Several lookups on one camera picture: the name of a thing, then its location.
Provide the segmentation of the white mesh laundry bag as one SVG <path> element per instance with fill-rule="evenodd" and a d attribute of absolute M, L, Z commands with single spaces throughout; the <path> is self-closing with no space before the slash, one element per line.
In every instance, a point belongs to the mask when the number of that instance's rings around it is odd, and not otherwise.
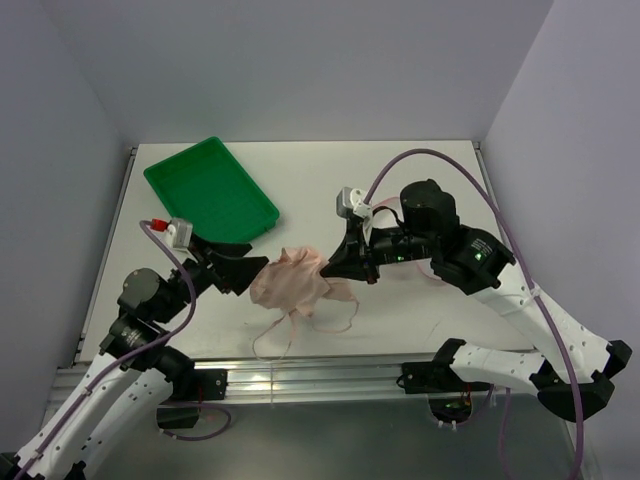
<path fill-rule="evenodd" d="M 376 228 L 397 227 L 397 221 L 403 222 L 401 213 L 400 198 L 393 196 L 376 203 L 373 207 L 376 211 L 374 226 Z M 437 286 L 442 286 L 444 282 L 433 272 L 428 260 L 412 261 L 419 274 L 429 282 Z"/>

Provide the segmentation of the beige pink bra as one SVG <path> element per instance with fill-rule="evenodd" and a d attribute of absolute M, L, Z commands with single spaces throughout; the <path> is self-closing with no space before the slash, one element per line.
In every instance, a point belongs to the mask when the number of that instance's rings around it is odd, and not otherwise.
<path fill-rule="evenodd" d="M 320 300 L 352 303 L 355 312 L 360 308 L 347 279 L 321 275 L 322 269 L 328 265 L 329 261 L 312 247 L 284 247 L 279 258 L 266 265 L 255 277 L 249 287 L 252 303 L 281 312 L 281 316 L 252 341 L 251 349 L 256 359 L 265 359 L 257 352 L 258 341 L 284 320 L 291 324 L 288 346 L 296 337 L 298 319 L 308 320 L 312 330 L 322 334 L 340 335 L 353 327 L 354 316 L 350 316 L 347 324 L 338 329 L 320 328 L 315 323 L 315 307 Z"/>

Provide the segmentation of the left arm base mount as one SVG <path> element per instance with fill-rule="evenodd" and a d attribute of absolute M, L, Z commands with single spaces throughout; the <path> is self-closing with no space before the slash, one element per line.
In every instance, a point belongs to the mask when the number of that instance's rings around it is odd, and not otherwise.
<path fill-rule="evenodd" d="M 199 420 L 228 423 L 228 415 L 204 404 L 222 401 L 226 396 L 228 371 L 222 368 L 194 369 L 178 380 L 168 403 L 183 403 L 183 406 L 161 405 L 156 420 L 161 429 L 192 429 Z"/>

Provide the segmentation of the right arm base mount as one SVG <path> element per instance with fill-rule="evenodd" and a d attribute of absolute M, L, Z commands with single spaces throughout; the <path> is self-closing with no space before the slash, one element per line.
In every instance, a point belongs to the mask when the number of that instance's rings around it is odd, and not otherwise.
<path fill-rule="evenodd" d="M 405 394 L 453 394 L 449 399 L 428 401 L 430 413 L 437 422 L 459 424 L 472 414 L 470 387 L 448 368 L 433 362 L 403 363 L 396 385 Z"/>

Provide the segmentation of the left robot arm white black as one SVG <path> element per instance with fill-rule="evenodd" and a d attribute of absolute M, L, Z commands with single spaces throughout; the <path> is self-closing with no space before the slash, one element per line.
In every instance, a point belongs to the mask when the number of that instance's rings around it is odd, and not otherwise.
<path fill-rule="evenodd" d="M 1 456 L 4 479 L 85 479 L 88 461 L 143 411 L 183 399 L 195 387 L 194 361 L 171 347 L 165 326 L 193 319 L 197 297 L 214 287 L 241 295 L 267 265 L 248 244 L 193 237 L 168 278 L 138 268 L 124 280 L 118 317 L 82 380 L 49 422 L 16 453 Z"/>

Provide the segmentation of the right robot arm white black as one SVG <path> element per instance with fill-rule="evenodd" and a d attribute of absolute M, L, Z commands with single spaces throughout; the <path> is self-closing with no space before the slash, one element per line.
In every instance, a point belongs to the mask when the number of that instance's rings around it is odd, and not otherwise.
<path fill-rule="evenodd" d="M 503 386 L 536 397 L 570 422 L 576 419 L 576 399 L 585 418 L 608 404 L 612 379 L 632 355 L 624 341 L 592 333 L 544 291 L 528 286 L 513 253 L 491 233 L 461 224 L 454 198 L 434 180 L 401 191 L 393 227 L 374 227 L 365 197 L 365 191 L 349 187 L 338 194 L 336 213 L 346 231 L 323 277 L 374 284 L 383 265 L 427 260 L 436 277 L 493 310 L 534 348 L 516 353 L 451 338 L 431 360 L 403 364 L 400 384 L 406 393 Z"/>

